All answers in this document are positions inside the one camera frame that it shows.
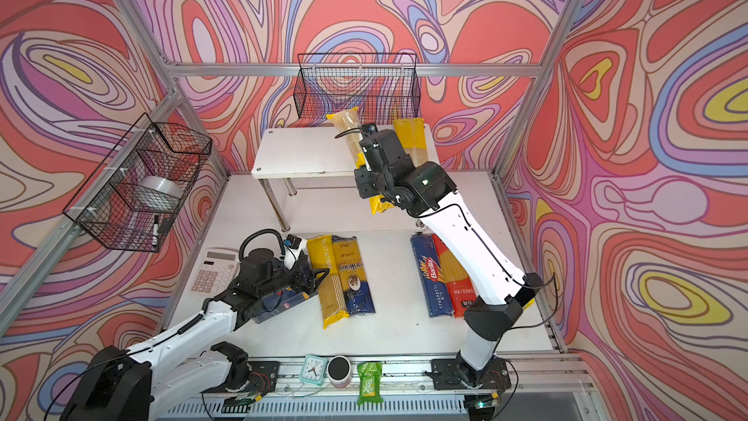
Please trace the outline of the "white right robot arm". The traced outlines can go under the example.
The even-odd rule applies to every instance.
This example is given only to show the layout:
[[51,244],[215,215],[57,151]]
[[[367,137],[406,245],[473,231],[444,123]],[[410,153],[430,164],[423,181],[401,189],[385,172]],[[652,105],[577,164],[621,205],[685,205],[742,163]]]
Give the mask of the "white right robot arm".
[[374,124],[354,129],[354,141],[363,157],[355,169],[360,197],[381,199],[422,221],[455,255],[475,286],[476,300],[465,312],[469,333],[456,364],[465,376],[477,377],[545,283],[499,249],[440,164],[426,161],[416,166],[397,133]]

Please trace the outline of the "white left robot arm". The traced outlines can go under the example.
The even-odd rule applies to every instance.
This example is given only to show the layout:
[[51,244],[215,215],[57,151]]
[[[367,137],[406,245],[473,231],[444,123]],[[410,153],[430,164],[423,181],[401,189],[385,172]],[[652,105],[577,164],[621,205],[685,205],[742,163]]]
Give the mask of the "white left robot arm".
[[287,266],[270,249],[254,249],[227,288],[193,317],[127,349],[101,350],[74,381],[60,417],[156,420],[208,389],[245,391],[253,374],[249,355],[227,336],[264,313],[269,296],[286,288],[313,294],[329,273],[312,267],[303,251],[290,257]]

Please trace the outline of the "clear yellow spaghetti bag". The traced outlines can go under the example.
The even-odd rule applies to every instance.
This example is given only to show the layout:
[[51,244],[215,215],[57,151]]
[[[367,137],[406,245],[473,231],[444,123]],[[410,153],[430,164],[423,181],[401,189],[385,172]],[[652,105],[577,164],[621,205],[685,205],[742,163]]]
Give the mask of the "clear yellow spaghetti bag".
[[395,119],[393,129],[416,168],[429,161],[423,118]]

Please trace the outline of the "blue Barilla spaghetti box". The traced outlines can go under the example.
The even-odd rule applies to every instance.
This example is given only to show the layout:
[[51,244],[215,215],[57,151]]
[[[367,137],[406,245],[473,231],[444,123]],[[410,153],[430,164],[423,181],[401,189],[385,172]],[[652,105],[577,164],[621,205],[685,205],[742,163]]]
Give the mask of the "blue Barilla spaghetti box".
[[410,238],[410,243],[419,270],[429,316],[431,318],[453,317],[454,308],[432,235],[416,234]]

